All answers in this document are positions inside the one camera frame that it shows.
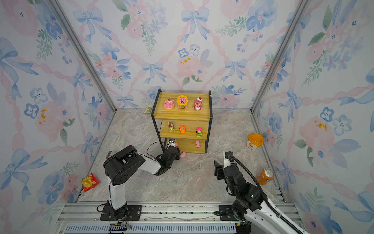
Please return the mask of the orange toy bulldozer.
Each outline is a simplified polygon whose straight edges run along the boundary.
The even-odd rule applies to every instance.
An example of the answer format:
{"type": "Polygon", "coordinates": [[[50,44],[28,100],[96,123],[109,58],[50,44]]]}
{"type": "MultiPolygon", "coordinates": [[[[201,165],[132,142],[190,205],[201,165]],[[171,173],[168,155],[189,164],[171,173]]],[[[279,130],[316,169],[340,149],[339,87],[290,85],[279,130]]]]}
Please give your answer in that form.
{"type": "Polygon", "coordinates": [[[181,125],[179,129],[180,129],[180,133],[181,133],[181,134],[186,133],[186,128],[185,128],[185,126],[181,125]]]}

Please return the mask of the green truck with box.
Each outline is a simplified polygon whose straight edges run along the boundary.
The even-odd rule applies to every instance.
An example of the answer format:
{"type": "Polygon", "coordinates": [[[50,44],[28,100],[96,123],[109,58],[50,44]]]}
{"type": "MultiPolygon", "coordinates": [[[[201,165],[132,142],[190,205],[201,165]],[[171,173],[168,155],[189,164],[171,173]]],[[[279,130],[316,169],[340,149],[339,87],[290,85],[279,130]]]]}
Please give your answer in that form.
{"type": "Polygon", "coordinates": [[[170,132],[174,132],[175,131],[173,122],[169,122],[168,123],[168,129],[169,129],[170,132]]]}

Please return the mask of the green truck pink load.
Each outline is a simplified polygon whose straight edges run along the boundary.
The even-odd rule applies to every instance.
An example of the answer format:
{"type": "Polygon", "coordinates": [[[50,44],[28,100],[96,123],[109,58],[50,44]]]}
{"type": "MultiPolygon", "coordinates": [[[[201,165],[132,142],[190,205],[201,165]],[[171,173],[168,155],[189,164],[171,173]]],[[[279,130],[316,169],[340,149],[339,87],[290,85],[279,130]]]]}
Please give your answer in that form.
{"type": "Polygon", "coordinates": [[[200,127],[196,128],[196,135],[197,135],[197,137],[201,137],[203,135],[202,130],[201,130],[200,127]]]}

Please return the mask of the sunflower pink bear toy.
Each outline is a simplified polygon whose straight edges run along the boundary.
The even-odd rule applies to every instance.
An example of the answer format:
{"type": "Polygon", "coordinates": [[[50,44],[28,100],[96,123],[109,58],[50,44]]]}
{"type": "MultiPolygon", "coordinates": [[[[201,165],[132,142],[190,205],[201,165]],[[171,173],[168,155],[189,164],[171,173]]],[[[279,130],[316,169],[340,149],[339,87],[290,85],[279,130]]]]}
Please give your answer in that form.
{"type": "Polygon", "coordinates": [[[180,95],[177,97],[177,104],[179,109],[186,109],[188,107],[188,97],[185,95],[180,95]]]}

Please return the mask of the pink bear figure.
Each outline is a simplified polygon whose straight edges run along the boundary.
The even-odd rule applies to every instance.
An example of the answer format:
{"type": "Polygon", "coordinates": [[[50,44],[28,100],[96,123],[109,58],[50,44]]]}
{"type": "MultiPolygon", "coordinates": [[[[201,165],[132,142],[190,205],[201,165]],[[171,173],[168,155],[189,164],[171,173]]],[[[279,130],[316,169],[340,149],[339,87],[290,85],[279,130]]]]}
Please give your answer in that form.
{"type": "Polygon", "coordinates": [[[198,97],[197,99],[194,100],[193,109],[196,110],[196,111],[201,110],[203,108],[202,103],[203,103],[202,98],[198,97]]]}

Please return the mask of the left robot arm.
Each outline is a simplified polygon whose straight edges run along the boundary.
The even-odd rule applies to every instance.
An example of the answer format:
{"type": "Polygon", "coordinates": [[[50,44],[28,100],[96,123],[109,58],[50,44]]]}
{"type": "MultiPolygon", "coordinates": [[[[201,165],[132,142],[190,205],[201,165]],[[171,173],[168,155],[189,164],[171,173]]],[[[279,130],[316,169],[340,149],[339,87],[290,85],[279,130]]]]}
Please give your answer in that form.
{"type": "Polygon", "coordinates": [[[180,159],[180,150],[175,139],[169,140],[163,154],[153,158],[139,153],[132,145],[106,159],[103,164],[109,181],[110,198],[101,210],[101,221],[139,220],[141,205],[128,205],[126,182],[139,170],[160,176],[166,173],[175,160],[180,159]]]}

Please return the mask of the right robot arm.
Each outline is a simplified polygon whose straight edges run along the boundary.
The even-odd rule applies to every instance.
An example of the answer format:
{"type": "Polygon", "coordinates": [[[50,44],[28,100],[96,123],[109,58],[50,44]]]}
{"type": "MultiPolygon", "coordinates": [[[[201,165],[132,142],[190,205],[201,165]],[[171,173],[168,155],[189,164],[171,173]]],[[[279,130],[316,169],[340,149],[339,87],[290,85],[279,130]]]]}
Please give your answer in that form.
{"type": "Polygon", "coordinates": [[[268,198],[255,176],[232,151],[225,151],[224,163],[215,161],[214,167],[216,178],[224,180],[227,193],[235,197],[232,205],[220,205],[214,212],[221,221],[237,220],[237,227],[254,224],[267,234],[307,233],[268,198]]]}

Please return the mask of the orange soda can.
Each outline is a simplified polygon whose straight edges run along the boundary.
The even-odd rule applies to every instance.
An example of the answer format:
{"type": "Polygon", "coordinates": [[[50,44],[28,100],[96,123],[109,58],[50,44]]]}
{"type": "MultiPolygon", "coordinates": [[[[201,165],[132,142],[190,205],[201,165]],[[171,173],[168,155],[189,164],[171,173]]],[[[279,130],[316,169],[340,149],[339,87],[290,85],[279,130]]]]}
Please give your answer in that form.
{"type": "Polygon", "coordinates": [[[274,179],[274,171],[270,168],[264,168],[257,175],[256,179],[260,185],[266,185],[274,179]]]}

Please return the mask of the red snack bag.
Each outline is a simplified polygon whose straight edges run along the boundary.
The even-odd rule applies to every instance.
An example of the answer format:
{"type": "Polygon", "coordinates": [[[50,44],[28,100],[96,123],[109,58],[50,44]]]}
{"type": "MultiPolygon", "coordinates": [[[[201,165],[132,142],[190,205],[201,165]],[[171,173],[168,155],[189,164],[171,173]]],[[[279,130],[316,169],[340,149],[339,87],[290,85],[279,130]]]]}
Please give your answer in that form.
{"type": "Polygon", "coordinates": [[[90,173],[86,178],[84,178],[82,181],[82,188],[83,191],[86,193],[87,191],[93,189],[95,186],[99,184],[98,179],[93,175],[93,173],[90,173]]]}

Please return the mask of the wooden three-tier shelf black frame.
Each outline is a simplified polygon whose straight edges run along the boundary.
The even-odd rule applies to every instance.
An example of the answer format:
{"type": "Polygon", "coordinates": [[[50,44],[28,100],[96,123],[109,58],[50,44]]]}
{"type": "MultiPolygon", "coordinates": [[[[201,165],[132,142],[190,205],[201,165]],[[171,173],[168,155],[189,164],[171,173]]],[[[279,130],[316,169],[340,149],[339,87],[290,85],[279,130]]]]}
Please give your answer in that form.
{"type": "Polygon", "coordinates": [[[161,149],[166,149],[166,144],[170,138],[175,138],[181,152],[190,154],[206,154],[208,151],[209,137],[211,132],[213,112],[212,112],[212,92],[207,94],[192,94],[192,93],[168,93],[158,89],[151,118],[156,130],[161,149]],[[177,104],[177,97],[185,95],[188,97],[188,107],[186,109],[179,109],[177,104]],[[203,100],[202,109],[196,111],[193,109],[194,100],[201,97],[203,100]],[[174,109],[165,110],[165,100],[172,98],[174,100],[174,109]],[[168,123],[173,122],[175,131],[170,132],[168,123]],[[186,133],[180,133],[180,126],[186,128],[186,133]],[[197,137],[196,128],[200,127],[203,135],[197,137]],[[197,148],[195,142],[199,141],[201,147],[197,148]]]}

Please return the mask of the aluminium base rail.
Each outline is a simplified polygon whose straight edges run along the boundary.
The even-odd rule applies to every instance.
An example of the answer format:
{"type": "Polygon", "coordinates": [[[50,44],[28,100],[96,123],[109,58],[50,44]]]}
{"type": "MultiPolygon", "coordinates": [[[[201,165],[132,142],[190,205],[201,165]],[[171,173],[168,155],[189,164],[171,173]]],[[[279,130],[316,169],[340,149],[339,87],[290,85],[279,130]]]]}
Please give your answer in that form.
{"type": "Polygon", "coordinates": [[[256,217],[238,221],[227,215],[230,203],[219,202],[129,202],[133,208],[127,221],[100,220],[103,202],[67,203],[53,234],[235,234],[251,228],[254,234],[265,233],[267,221],[256,217]],[[216,213],[226,214],[220,217],[216,213]]]}

